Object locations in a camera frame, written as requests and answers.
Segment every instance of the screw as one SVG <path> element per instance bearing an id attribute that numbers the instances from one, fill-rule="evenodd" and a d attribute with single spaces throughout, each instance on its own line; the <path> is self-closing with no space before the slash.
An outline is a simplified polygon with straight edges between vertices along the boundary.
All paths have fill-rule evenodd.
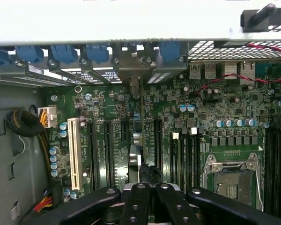
<path id="1" fill-rule="evenodd" d="M 50 60 L 49 60 L 49 64 L 50 64 L 51 66 L 55 66 L 55 65 L 56 65 L 56 61 L 53 60 L 53 59 L 50 59 Z"/>
<path id="2" fill-rule="evenodd" d="M 113 189 L 109 189 L 106 193 L 113 194 L 113 193 L 115 193 L 115 191 Z"/>
<path id="3" fill-rule="evenodd" d="M 114 61 L 115 64 L 118 64 L 118 62 L 119 62 L 118 58 L 114 58 L 113 61 Z"/>
<path id="4" fill-rule="evenodd" d="M 163 189 L 168 189 L 168 188 L 169 188 L 169 185 L 167 185 L 167 184 L 162 184 L 162 185 L 161 185 L 161 188 L 163 188 Z"/>
<path id="5" fill-rule="evenodd" d="M 201 194 L 201 191 L 199 189 L 193 189 L 192 192 L 196 195 Z"/>
<path id="6" fill-rule="evenodd" d="M 86 59 L 82 59 L 82 60 L 81 60 L 81 63 L 82 63 L 83 65 L 86 65 L 86 64 L 88 63 L 88 61 L 87 61 Z"/>
<path id="7" fill-rule="evenodd" d="M 20 60 L 16 60 L 16 61 L 15 61 L 15 64 L 17 65 L 17 67 L 22 67 L 22 66 L 25 65 L 24 62 L 23 62 L 23 61 L 20 61 Z"/>
<path id="8" fill-rule="evenodd" d="M 178 58 L 178 62 L 183 62 L 183 56 L 180 56 L 179 58 Z"/>
<path id="9" fill-rule="evenodd" d="M 145 188 L 145 185 L 143 185 L 143 184 L 139 184 L 139 185 L 137 186 L 137 188 L 141 188 L 141 189 L 143 189 L 143 188 Z"/>

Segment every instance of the electrolytic capacitor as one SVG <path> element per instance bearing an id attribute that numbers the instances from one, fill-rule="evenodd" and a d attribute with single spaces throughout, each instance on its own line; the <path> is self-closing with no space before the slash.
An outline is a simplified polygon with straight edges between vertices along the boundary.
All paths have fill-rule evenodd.
<path id="1" fill-rule="evenodd" d="M 51 176 L 52 177 L 57 177 L 60 174 L 60 169 L 57 168 L 56 170 L 51 171 Z"/>
<path id="2" fill-rule="evenodd" d="M 281 100 L 274 100 L 273 105 L 276 107 L 281 107 Z"/>
<path id="3" fill-rule="evenodd" d="M 242 91 L 250 91 L 253 90 L 253 86 L 252 85 L 246 85 L 242 87 Z"/>
<path id="4" fill-rule="evenodd" d="M 55 154 L 59 153 L 59 147 L 54 146 L 54 147 L 50 148 L 49 153 L 50 153 L 50 155 L 55 155 Z"/>
<path id="5" fill-rule="evenodd" d="M 218 128 L 221 128 L 223 126 L 223 121 L 221 120 L 215 120 L 214 125 Z"/>
<path id="6" fill-rule="evenodd" d="M 180 110 L 180 112 L 185 112 L 186 106 L 185 105 L 178 105 L 178 109 Z"/>
<path id="7" fill-rule="evenodd" d="M 82 106 L 83 106 L 83 105 L 82 105 L 81 102 L 78 102 L 78 103 L 75 103 L 75 104 L 74 104 L 74 108 L 75 108 L 75 109 L 82 109 Z"/>
<path id="8" fill-rule="evenodd" d="M 59 161 L 56 161 L 55 163 L 50 164 L 50 168 L 52 170 L 56 170 L 59 167 Z"/>
<path id="9" fill-rule="evenodd" d="M 83 177 L 87 177 L 89 175 L 89 171 L 90 171 L 90 169 L 88 167 L 86 167 L 83 171 L 83 174 L 82 174 Z"/>
<path id="10" fill-rule="evenodd" d="M 234 120 L 234 125 L 237 126 L 237 127 L 242 127 L 243 124 L 244 123 L 243 123 L 242 120 L 239 120 L 239 119 Z"/>
<path id="11" fill-rule="evenodd" d="M 67 123 L 66 123 L 66 122 L 61 123 L 60 126 L 59 126 L 59 128 L 60 128 L 61 130 L 67 130 Z"/>
<path id="12" fill-rule="evenodd" d="M 224 126 L 225 127 L 231 127 L 232 126 L 232 121 L 231 120 L 224 120 Z"/>
<path id="13" fill-rule="evenodd" d="M 62 130 L 61 132 L 60 132 L 60 137 L 66 137 L 67 136 L 67 130 Z"/>
<path id="14" fill-rule="evenodd" d="M 57 160 L 59 160 L 59 154 L 50 156 L 50 162 L 55 163 Z"/>
<path id="15" fill-rule="evenodd" d="M 269 128 L 269 127 L 270 127 L 270 124 L 267 123 L 267 122 L 260 122 L 260 123 L 259 123 L 259 126 L 262 127 L 262 128 Z"/>
<path id="16" fill-rule="evenodd" d="M 254 120 L 253 120 L 253 119 L 246 119 L 246 120 L 245 120 L 245 124 L 246 124 L 247 126 L 253 127 L 253 126 L 254 126 Z"/>

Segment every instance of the mounting hole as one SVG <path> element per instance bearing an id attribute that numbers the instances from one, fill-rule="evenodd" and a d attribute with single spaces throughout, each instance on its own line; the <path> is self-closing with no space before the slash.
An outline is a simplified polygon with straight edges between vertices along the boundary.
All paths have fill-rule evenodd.
<path id="1" fill-rule="evenodd" d="M 74 91 L 75 91 L 77 94 L 81 93 L 81 92 L 82 92 L 82 86 L 80 86 L 80 85 L 75 86 L 75 87 L 74 87 Z"/>
<path id="2" fill-rule="evenodd" d="M 188 223 L 188 217 L 183 217 L 183 221 L 184 221 L 185 223 Z"/>
<path id="3" fill-rule="evenodd" d="M 135 223 L 136 222 L 136 217 L 130 217 L 129 220 L 130 220 L 131 223 Z"/>

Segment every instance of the gray metal panel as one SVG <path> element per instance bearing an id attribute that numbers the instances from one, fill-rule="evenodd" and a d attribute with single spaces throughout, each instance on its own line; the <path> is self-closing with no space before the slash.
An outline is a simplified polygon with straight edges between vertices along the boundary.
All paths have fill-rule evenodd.
<path id="1" fill-rule="evenodd" d="M 0 120 L 15 109 L 28 110 L 31 104 L 43 106 L 34 89 L 0 85 Z M 13 157 L 12 132 L 6 128 L 6 135 L 0 135 L 0 225 L 15 225 L 47 186 L 46 168 L 37 138 L 31 138 L 31 148 Z M 8 180 L 8 166 L 14 163 L 14 178 Z M 11 219 L 15 202 L 21 205 L 21 216 Z"/>
<path id="2" fill-rule="evenodd" d="M 281 0 L 274 3 L 281 8 Z M 281 40 L 281 32 L 242 32 L 240 27 L 242 11 L 261 9 L 266 4 L 264 1 L 255 0 L 208 2 L 168 0 L 163 1 L 162 5 L 160 1 L 151 0 L 68 0 L 66 4 L 51 0 L 29 2 L 5 0 L 0 1 L 0 45 L 161 39 Z M 170 16 L 162 16 L 161 19 L 161 14 L 157 11 Z M 93 21 L 89 28 L 86 25 L 87 21 Z"/>

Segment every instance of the pcie slot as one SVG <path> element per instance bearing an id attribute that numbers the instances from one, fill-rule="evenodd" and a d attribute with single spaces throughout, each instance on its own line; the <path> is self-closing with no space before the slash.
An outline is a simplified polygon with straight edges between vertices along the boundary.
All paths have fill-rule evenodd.
<path id="1" fill-rule="evenodd" d="M 162 120 L 154 120 L 155 166 L 163 171 Z"/>
<path id="2" fill-rule="evenodd" d="M 107 186 L 114 186 L 114 150 L 112 121 L 104 122 L 105 161 Z"/>
<path id="3" fill-rule="evenodd" d="M 121 121 L 121 140 L 126 142 L 129 140 L 129 121 L 122 120 Z"/>
<path id="4" fill-rule="evenodd" d="M 70 150 L 71 181 L 73 190 L 80 190 L 82 187 L 82 164 L 80 132 L 78 122 L 78 118 L 70 118 L 67 120 Z"/>
<path id="5" fill-rule="evenodd" d="M 98 162 L 98 147 L 96 136 L 96 123 L 90 122 L 87 126 L 88 130 L 88 154 L 89 154 L 89 167 L 90 167 L 90 189 L 91 191 L 98 190 L 100 188 L 100 171 Z"/>

